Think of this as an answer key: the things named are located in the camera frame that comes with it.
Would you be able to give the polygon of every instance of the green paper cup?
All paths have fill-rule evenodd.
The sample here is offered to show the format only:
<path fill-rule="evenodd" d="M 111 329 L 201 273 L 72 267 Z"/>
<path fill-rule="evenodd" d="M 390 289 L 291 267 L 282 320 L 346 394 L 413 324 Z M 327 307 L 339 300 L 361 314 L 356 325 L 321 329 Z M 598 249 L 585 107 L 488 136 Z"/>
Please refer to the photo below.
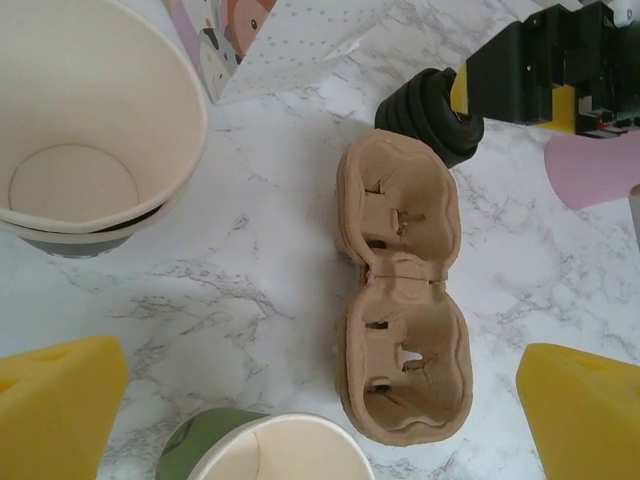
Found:
<path fill-rule="evenodd" d="M 208 410 L 182 424 L 156 471 L 156 480 L 373 478 L 355 440 L 325 418 L 231 408 Z"/>

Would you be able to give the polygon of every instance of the yellow robot part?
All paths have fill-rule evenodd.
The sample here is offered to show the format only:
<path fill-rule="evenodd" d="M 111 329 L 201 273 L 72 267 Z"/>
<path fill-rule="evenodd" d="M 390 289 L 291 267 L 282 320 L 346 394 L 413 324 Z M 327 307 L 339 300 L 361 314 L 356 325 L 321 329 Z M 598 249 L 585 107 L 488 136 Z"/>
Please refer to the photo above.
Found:
<path fill-rule="evenodd" d="M 453 81 L 451 87 L 451 110 L 469 115 L 469 91 L 467 90 L 467 64 L 465 63 Z"/>
<path fill-rule="evenodd" d="M 469 112 L 469 90 L 468 90 L 467 64 L 465 63 L 458 70 L 458 75 L 451 87 L 451 110 L 464 115 L 474 115 Z M 553 89 L 553 121 L 536 125 L 538 128 L 553 130 L 562 133 L 576 132 L 575 116 L 575 89 L 570 85 Z"/>
<path fill-rule="evenodd" d="M 570 85 L 553 89 L 553 120 L 538 128 L 562 133 L 576 133 L 576 91 Z"/>

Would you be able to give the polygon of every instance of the cardboard cup holder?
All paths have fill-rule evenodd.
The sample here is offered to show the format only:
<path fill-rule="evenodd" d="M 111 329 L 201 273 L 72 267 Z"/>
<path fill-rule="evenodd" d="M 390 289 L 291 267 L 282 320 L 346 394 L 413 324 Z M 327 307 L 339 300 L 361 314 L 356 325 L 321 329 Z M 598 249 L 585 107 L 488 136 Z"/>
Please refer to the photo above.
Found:
<path fill-rule="evenodd" d="M 374 130 L 338 169 L 337 248 L 360 268 L 338 322 L 338 391 L 354 426 L 406 446 L 443 440 L 472 400 L 469 335 L 447 295 L 460 249 L 453 177 L 424 143 Z"/>

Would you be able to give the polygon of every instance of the molded pulp cup carrier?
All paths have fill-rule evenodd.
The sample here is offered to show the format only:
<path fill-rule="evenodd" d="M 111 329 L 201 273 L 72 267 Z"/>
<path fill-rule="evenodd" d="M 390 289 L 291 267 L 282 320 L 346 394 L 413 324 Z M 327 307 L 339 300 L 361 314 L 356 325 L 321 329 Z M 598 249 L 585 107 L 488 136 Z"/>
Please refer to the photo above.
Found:
<path fill-rule="evenodd" d="M 424 143 L 375 130 L 345 153 L 337 180 L 337 246 L 360 267 L 338 322 L 342 404 L 380 443 L 443 440 L 472 399 L 469 334 L 445 291 L 460 249 L 453 177 Z"/>
<path fill-rule="evenodd" d="M 0 27 L 0 220 L 96 232 L 187 183 L 206 104 L 155 27 L 113 0 L 3 0 Z"/>

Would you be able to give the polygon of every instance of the cup rim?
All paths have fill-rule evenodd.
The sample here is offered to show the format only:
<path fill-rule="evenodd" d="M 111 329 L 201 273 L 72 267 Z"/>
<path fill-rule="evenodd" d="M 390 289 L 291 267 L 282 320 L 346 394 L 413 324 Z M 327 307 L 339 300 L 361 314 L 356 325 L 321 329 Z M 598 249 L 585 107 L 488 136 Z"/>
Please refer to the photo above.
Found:
<path fill-rule="evenodd" d="M 47 232 L 41 230 L 33 230 L 31 228 L 22 227 L 13 223 L 8 223 L 0 220 L 0 232 L 6 232 L 16 237 L 33 240 L 43 243 L 57 243 L 65 245 L 87 245 L 92 243 L 109 242 L 117 240 L 123 237 L 129 237 L 140 230 L 153 225 L 158 220 L 166 216 L 173 207 L 176 206 L 178 201 L 184 196 L 189 186 L 187 181 L 182 185 L 173 197 L 169 198 L 160 209 L 153 215 L 141 220 L 138 223 L 129 225 L 119 230 L 112 230 L 109 232 L 93 232 L 93 233 L 60 233 L 60 232 Z"/>
<path fill-rule="evenodd" d="M 167 202 L 172 195 L 176 193 L 176 191 L 193 175 L 193 171 L 197 167 L 202 154 L 205 148 L 205 142 L 207 138 L 207 130 L 208 130 L 208 110 L 207 103 L 205 101 L 204 95 L 201 90 L 201 82 L 200 78 L 197 76 L 195 70 L 193 69 L 191 63 L 185 58 L 185 56 L 180 52 L 178 47 L 169 39 L 167 36 L 153 23 L 147 20 L 145 17 L 140 15 L 138 12 L 134 11 L 132 8 L 122 4 L 117 0 L 99 0 L 102 3 L 109 4 L 110 6 L 120 9 L 126 15 L 132 17 L 136 20 L 141 28 L 146 28 L 149 30 L 160 43 L 164 44 L 169 48 L 170 52 L 178 59 L 178 62 L 182 65 L 183 70 L 187 73 L 187 76 L 191 80 L 191 85 L 193 86 L 194 91 L 196 92 L 198 111 L 200 113 L 200 132 L 198 135 L 198 146 L 195 149 L 196 155 L 194 155 L 189 168 L 180 176 L 176 177 L 174 183 L 164 190 L 160 192 L 155 197 L 147 200 L 146 202 L 140 203 L 135 207 L 126 210 L 124 212 L 112 214 L 106 217 L 102 217 L 95 220 L 90 220 L 87 222 L 70 222 L 63 220 L 53 220 L 47 219 L 44 217 L 39 217 L 37 215 L 31 215 L 28 213 L 20 213 L 15 212 L 10 209 L 0 208 L 0 221 L 13 224 L 17 227 L 26 227 L 30 229 L 36 229 L 51 233 L 59 233 L 59 234 L 89 234 L 91 232 L 96 232 L 98 230 L 103 230 L 105 228 L 112 227 L 119 223 L 127 222 L 128 220 L 133 220 L 136 217 L 144 215 L 149 210 L 152 210 L 159 205 Z"/>
<path fill-rule="evenodd" d="M 245 423 L 244 425 L 232 430 L 207 450 L 198 463 L 193 467 L 189 477 L 187 477 L 187 480 L 206 480 L 207 474 L 210 473 L 213 465 L 215 465 L 232 448 L 235 440 L 241 436 L 255 432 L 258 428 L 262 428 L 266 425 L 288 422 L 290 420 L 304 420 L 316 425 L 328 427 L 340 435 L 340 437 L 349 443 L 353 452 L 365 466 L 369 480 L 375 480 L 371 462 L 369 462 L 369 459 L 364 454 L 362 447 L 358 445 L 358 442 L 356 442 L 355 439 L 340 425 L 325 417 L 311 413 L 283 413 L 280 415 L 267 415 L 266 417 L 252 420 L 251 422 Z"/>

